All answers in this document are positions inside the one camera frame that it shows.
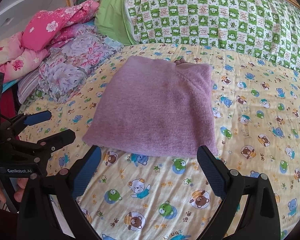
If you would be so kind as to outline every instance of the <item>green checkered blanket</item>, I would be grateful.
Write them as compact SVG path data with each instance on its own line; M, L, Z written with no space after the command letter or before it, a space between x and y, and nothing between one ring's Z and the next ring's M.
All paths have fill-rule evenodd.
M126 0L137 43L235 50L300 72L300 9L286 0Z

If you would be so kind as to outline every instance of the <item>purple sweater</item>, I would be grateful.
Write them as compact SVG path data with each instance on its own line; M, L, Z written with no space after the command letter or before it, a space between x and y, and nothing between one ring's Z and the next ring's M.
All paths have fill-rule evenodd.
M149 156L217 155L211 65L131 56L107 85L82 140Z

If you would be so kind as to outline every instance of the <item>screw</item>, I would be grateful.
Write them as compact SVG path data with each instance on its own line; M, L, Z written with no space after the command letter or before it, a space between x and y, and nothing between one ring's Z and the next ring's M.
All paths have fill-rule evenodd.
M268 179L268 176L264 173L261 173L261 178L264 179L264 180L267 180Z
M37 178L37 174L36 173L32 173L31 175L30 175L30 179L36 179Z
M230 171L230 174L231 174L232 176L238 176L239 172L238 172L237 170L231 170L231 171Z
M60 175L66 175L66 174L68 174L68 169L62 169L62 170L60 170L59 171L59 173L60 173Z

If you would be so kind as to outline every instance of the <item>red fabric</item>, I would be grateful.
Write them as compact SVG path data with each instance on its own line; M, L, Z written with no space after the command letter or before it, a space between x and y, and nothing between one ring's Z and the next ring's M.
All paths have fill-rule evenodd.
M12 118L17 114L14 108L12 88L9 88L2 93L0 100L0 112L8 118Z

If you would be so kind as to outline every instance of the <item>bed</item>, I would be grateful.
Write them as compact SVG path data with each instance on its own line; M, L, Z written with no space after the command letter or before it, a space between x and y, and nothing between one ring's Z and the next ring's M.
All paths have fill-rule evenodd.
M300 72L297 5L295 0L101 0L95 24L125 45L219 47Z
M111 77L131 55L169 61L183 57L213 65L217 158L242 175L269 176L282 239L287 236L300 219L300 73L235 51L166 43L126 46L67 103L56 104L35 91L20 111L49 110L52 118L26 128L20 139L36 142L65 129L76 133L73 144L51 156L48 174L71 167L88 151L82 136ZM221 201L196 158L148 157L105 147L102 153L104 161L77 202L103 240L196 239ZM139 185L144 194L133 191L133 185ZM202 205L191 201L198 194L208 201ZM245 200L228 235L235 231ZM136 226L129 223L132 218Z

